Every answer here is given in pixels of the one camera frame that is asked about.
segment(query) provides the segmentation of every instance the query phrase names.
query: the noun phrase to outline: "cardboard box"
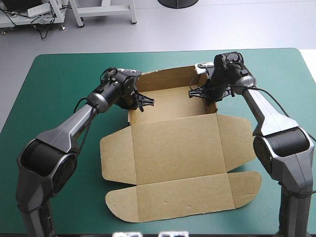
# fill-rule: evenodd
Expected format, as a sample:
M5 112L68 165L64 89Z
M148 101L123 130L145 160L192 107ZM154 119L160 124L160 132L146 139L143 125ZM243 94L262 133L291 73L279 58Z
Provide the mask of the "cardboard box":
M155 106L129 111L131 126L101 140L103 177L136 185L106 195L122 220L230 210L258 193L260 174L228 173L255 158L250 122L216 114L215 103L189 99L193 78L192 84L206 79L196 77L194 66L142 75L139 91L154 98Z

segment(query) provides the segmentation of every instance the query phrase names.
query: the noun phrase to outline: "green tabletop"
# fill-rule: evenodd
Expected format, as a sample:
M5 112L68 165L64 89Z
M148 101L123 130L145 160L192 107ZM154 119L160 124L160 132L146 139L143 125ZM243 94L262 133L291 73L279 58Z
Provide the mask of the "green tabletop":
M18 169L16 158L28 141L72 114L77 101L99 83L108 67L157 69L213 61L224 51L145 53L52 54L38 56L27 75L0 134L0 233L24 233L15 202ZM316 85L300 52L293 48L239 50L257 78L309 133L316 135ZM241 96L218 103L220 114L255 119ZM148 223L128 223L115 217L104 197L110 190L129 185L106 181L101 175L99 141L127 126L127 111L112 106L96 117L79 157L77 170L64 189L51 199L57 233L112 233L187 230L195 234L274 234L278 229L280 186L255 159L236 171L261 173L262 187L250 204L231 211L195 215ZM316 195L312 199L309 232L316 233Z

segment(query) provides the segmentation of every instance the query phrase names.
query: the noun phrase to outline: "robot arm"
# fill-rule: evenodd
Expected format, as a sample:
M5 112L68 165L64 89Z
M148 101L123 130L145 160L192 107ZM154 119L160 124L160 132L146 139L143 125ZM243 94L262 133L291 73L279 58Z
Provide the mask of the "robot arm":
M49 199L57 195L76 169L78 138L93 118L116 103L123 109L154 105L135 86L140 71L109 68L100 85L88 95L87 104L58 127L40 133L17 160L19 178L16 200L29 237L54 237Z
M258 124L253 132L256 156L281 184L279 232L276 236L305 237L313 191L314 145L298 123L280 114L256 88L256 79L245 67L238 52L215 56L214 66L199 64L207 73L204 86L190 90L189 96L221 101L235 93L242 95Z

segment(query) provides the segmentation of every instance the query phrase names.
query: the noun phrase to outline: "black round base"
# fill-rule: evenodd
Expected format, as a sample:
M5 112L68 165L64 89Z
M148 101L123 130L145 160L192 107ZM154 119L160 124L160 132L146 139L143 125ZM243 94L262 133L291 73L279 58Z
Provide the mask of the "black round base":
M198 0L158 0L158 2L166 7L179 9L192 6L196 4Z

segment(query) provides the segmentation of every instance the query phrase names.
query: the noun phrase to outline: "cardboard box lid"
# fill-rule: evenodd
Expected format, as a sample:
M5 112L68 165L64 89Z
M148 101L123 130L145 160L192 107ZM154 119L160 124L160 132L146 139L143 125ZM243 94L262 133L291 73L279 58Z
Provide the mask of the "cardboard box lid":
M111 191L106 204L128 222L170 219L244 206L260 184L257 172L207 175Z
M251 132L217 114L132 125L102 138L102 175L142 185L226 173L255 158Z

